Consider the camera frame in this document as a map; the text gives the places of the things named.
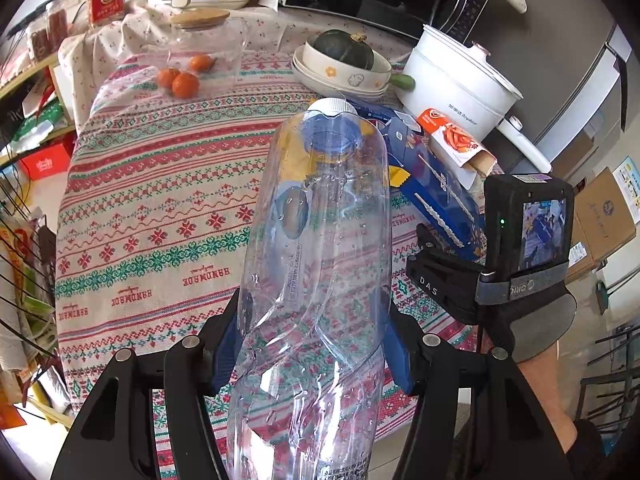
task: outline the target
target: silver screw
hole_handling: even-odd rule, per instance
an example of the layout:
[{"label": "silver screw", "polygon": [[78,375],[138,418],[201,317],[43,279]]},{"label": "silver screw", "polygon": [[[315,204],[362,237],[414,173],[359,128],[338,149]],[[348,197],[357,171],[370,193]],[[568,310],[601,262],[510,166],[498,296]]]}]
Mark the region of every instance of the silver screw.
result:
[{"label": "silver screw", "polygon": [[182,340],[182,346],[185,348],[194,348],[200,344],[200,338],[196,335],[188,335]]},{"label": "silver screw", "polygon": [[438,346],[440,344],[440,338],[435,334],[426,334],[422,338],[422,342],[427,346]]},{"label": "silver screw", "polygon": [[131,357],[131,350],[128,348],[121,348],[116,352],[116,361],[123,362]]},{"label": "silver screw", "polygon": [[504,361],[507,357],[509,357],[508,352],[504,348],[500,348],[499,346],[492,348],[491,355],[498,359],[498,361]]}]

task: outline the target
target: red jar label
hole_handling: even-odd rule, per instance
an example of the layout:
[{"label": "red jar label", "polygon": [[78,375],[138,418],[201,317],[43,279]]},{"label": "red jar label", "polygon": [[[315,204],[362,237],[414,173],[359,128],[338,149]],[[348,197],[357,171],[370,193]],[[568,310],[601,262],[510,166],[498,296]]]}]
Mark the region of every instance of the red jar label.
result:
[{"label": "red jar label", "polygon": [[117,16],[124,10],[124,0],[90,0],[90,5],[92,23]]}]

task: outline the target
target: transparent plastic bottle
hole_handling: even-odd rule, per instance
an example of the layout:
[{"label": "transparent plastic bottle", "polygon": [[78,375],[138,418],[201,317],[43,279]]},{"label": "transparent plastic bottle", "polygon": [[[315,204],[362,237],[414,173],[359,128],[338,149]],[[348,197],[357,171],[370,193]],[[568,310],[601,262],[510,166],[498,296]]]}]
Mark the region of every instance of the transparent plastic bottle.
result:
[{"label": "transparent plastic bottle", "polygon": [[233,480],[361,480],[382,393],[391,228],[385,143],[327,98],[277,129],[241,283]]}]

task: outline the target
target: camera screen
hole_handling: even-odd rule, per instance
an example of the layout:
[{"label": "camera screen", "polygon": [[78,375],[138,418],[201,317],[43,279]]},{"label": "camera screen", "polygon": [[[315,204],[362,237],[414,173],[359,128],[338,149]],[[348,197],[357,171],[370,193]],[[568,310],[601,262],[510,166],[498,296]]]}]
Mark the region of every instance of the camera screen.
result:
[{"label": "camera screen", "polygon": [[564,198],[524,205],[518,270],[548,264],[560,255],[565,220]]}]

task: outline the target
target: wooden lid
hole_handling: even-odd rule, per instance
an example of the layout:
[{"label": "wooden lid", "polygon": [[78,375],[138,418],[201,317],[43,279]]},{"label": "wooden lid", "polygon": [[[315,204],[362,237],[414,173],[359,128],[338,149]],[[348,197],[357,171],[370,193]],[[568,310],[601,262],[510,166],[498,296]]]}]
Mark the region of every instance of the wooden lid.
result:
[{"label": "wooden lid", "polygon": [[215,27],[221,25],[229,17],[229,11],[214,7],[184,10],[170,18],[172,25],[180,28]]}]

